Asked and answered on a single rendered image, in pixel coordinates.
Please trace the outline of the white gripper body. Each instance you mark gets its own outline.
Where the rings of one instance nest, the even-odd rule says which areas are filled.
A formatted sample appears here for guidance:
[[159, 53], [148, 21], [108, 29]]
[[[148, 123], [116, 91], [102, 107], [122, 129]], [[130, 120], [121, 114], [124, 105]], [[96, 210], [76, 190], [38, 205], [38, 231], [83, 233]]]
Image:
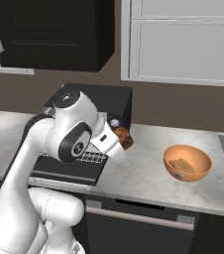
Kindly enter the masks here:
[[122, 163], [125, 158], [125, 150], [119, 141], [107, 146], [104, 149], [103, 154], [107, 155], [110, 159], [117, 163]]

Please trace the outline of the toasted brown bread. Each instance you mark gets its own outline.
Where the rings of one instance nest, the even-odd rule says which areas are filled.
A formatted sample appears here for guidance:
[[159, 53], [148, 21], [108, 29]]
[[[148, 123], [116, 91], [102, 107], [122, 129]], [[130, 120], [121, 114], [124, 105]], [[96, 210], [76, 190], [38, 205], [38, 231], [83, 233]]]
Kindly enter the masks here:
[[129, 149], [134, 144], [133, 138], [127, 128], [118, 127], [114, 130], [114, 133], [118, 136], [120, 144], [124, 150]]

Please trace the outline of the black toaster oven door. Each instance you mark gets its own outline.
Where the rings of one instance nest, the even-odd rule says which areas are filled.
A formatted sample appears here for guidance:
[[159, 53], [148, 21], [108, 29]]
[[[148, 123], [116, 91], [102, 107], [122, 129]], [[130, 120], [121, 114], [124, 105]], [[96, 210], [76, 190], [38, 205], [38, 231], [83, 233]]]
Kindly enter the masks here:
[[69, 164], [55, 161], [37, 160], [31, 177], [95, 187], [107, 161], [101, 164], [72, 162]]

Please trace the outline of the black toaster oven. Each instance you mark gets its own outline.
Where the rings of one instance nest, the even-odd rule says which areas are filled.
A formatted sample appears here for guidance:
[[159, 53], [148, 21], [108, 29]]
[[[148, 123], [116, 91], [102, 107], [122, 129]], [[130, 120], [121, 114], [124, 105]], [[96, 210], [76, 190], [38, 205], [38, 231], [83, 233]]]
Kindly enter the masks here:
[[[118, 127], [125, 127], [130, 133], [132, 120], [132, 87], [66, 83], [42, 106], [42, 112], [53, 115], [55, 113], [54, 102], [56, 97], [62, 95], [68, 89], [81, 90], [91, 99], [99, 112], [106, 112], [107, 122], [113, 131]], [[112, 119], [117, 119], [119, 121], [118, 127], [111, 126], [110, 122]]]

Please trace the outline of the tan bread slice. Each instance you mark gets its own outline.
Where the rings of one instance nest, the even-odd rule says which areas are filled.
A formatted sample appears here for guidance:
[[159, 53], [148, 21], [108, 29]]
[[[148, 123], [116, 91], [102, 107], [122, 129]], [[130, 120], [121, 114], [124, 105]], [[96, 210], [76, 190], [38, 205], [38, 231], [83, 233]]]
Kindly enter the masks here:
[[184, 159], [170, 160], [169, 163], [175, 169], [177, 169], [181, 172], [188, 173], [188, 174], [194, 174], [195, 173], [194, 167]]

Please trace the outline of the orange bowl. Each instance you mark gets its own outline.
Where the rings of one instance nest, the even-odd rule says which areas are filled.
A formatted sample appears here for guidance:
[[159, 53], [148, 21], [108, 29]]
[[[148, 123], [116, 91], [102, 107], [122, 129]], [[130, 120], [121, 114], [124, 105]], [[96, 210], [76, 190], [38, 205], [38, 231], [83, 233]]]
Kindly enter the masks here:
[[[184, 159], [195, 170], [194, 174], [176, 169], [170, 161]], [[212, 167], [212, 162], [207, 154], [198, 148], [189, 145], [172, 145], [164, 151], [164, 164], [167, 171], [182, 182], [197, 182], [203, 179]]]

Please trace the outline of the black dishwasher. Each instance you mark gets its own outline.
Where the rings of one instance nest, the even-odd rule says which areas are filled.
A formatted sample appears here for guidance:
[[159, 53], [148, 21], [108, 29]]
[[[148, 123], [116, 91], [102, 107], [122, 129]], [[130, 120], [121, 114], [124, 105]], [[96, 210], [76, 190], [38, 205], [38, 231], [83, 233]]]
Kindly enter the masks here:
[[194, 224], [188, 231], [86, 212], [90, 254], [189, 254], [198, 212], [94, 195], [87, 206]]

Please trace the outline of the white wall cabinet with doors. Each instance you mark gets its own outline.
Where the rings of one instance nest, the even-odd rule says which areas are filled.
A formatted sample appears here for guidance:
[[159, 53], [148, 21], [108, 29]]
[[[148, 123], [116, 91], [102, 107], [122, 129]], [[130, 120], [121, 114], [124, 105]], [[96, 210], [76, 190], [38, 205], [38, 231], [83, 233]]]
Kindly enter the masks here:
[[121, 78], [224, 86], [224, 0], [122, 0]]

